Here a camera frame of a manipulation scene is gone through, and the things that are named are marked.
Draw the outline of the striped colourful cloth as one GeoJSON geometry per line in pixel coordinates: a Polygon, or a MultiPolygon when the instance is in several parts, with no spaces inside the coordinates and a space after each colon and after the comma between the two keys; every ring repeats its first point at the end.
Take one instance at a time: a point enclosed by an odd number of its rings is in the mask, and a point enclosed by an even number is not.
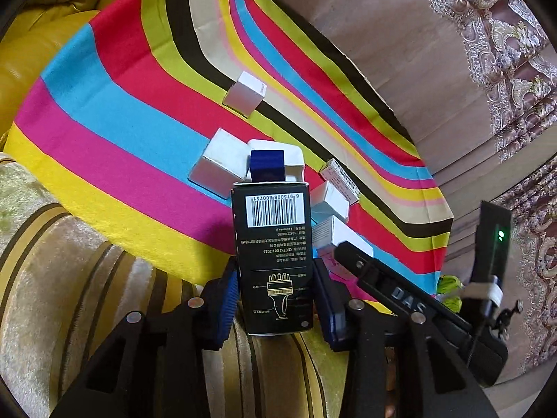
{"type": "Polygon", "coordinates": [[[428,293],[452,215],[409,133],[360,71],[277,0],[116,0],[41,71],[6,151],[75,216],[202,284],[233,252],[230,202],[188,179],[217,129],[335,158],[360,188],[349,226],[428,293]],[[242,71],[267,85],[249,117],[223,105],[242,71]]]}

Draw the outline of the green mushroom print cover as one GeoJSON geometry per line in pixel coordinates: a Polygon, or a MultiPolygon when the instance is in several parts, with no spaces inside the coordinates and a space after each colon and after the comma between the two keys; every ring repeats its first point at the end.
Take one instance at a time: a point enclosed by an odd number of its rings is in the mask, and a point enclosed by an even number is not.
{"type": "Polygon", "coordinates": [[[463,302],[460,290],[464,289],[459,277],[442,274],[437,282],[435,298],[454,313],[459,313],[463,302]]]}

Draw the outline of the dark blue small box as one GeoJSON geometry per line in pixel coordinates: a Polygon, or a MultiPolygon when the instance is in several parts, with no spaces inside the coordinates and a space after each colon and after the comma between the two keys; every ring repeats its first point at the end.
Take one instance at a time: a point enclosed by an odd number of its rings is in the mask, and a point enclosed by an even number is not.
{"type": "Polygon", "coordinates": [[[284,152],[282,150],[252,150],[249,159],[249,173],[253,182],[284,181],[284,152]]]}

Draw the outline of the striped velvet cushion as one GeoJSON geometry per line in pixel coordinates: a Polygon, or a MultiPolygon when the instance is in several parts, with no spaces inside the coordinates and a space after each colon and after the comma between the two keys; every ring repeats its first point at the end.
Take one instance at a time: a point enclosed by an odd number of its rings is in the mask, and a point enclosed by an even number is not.
{"type": "MultiPolygon", "coordinates": [[[[126,313],[169,311],[201,292],[127,253],[1,157],[1,381],[17,410],[46,417],[126,313]]],[[[347,358],[319,326],[228,340],[203,356],[214,417],[335,417],[347,358]]]]}

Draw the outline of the white open box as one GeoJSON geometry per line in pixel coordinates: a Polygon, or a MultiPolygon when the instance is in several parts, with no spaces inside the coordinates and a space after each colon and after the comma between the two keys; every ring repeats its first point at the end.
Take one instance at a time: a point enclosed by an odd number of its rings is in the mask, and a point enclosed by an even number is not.
{"type": "Polygon", "coordinates": [[[251,182],[304,182],[305,161],[297,145],[252,139],[249,173],[251,182]]]}

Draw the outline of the white box with S logo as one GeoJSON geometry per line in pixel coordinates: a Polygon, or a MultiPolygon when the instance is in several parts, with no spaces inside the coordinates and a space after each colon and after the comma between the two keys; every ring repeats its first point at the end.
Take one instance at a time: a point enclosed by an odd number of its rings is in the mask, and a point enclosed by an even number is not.
{"type": "Polygon", "coordinates": [[[345,281],[353,281],[355,277],[334,258],[334,249],[341,242],[350,242],[370,257],[374,256],[373,247],[342,220],[332,215],[312,227],[313,248],[322,258],[324,265],[332,274],[345,281]]]}

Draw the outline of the white box behind logo box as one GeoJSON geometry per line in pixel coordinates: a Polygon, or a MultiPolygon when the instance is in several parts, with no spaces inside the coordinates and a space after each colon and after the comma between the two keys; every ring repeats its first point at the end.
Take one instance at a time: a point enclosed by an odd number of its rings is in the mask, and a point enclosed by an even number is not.
{"type": "Polygon", "coordinates": [[[310,193],[313,221],[320,223],[335,216],[343,223],[349,219],[349,202],[346,197],[329,181],[313,189],[310,193]]]}

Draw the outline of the black shaver box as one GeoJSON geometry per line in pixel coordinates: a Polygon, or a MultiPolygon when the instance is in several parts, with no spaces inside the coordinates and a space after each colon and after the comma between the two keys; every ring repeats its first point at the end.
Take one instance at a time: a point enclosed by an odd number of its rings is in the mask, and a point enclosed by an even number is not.
{"type": "Polygon", "coordinates": [[[309,184],[236,184],[231,209],[246,332],[267,337],[312,328],[309,184]]]}

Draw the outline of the small white pink medicine box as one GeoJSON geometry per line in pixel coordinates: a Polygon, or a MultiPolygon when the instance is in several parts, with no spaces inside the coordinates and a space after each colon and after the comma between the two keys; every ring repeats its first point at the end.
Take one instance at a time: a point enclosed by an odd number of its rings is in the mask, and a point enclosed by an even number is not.
{"type": "Polygon", "coordinates": [[[360,189],[349,177],[344,168],[335,159],[331,158],[319,171],[324,180],[332,183],[336,189],[342,193],[349,205],[354,205],[360,200],[360,189]]]}

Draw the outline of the beige curtain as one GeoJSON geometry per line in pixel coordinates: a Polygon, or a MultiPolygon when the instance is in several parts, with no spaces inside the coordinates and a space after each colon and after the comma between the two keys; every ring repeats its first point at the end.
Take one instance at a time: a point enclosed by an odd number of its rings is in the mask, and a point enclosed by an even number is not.
{"type": "Polygon", "coordinates": [[[523,0],[281,0],[346,53],[414,140],[470,276],[481,201],[513,214],[509,381],[556,353],[556,52],[523,0]]]}

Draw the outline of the small white cube box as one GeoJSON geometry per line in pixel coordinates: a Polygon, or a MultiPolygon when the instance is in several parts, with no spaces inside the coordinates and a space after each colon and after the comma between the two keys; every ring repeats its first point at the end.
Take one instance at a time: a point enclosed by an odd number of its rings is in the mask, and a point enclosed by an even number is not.
{"type": "Polygon", "coordinates": [[[257,77],[242,71],[237,80],[227,91],[223,105],[249,117],[264,101],[267,85],[257,77]]]}

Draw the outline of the black tracker with green light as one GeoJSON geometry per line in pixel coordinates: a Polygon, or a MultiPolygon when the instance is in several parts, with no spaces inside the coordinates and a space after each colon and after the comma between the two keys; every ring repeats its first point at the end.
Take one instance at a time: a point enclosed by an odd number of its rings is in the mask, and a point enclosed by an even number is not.
{"type": "Polygon", "coordinates": [[[508,209],[487,201],[480,203],[474,263],[460,312],[469,322],[479,315],[489,317],[501,304],[511,229],[512,213],[508,209]]]}

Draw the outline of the white grey box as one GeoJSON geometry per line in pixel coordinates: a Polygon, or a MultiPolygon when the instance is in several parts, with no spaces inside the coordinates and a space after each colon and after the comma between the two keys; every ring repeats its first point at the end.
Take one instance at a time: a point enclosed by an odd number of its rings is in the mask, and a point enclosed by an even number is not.
{"type": "Polygon", "coordinates": [[[197,186],[228,199],[235,183],[248,175],[249,145],[225,131],[217,129],[188,179],[197,186]]]}

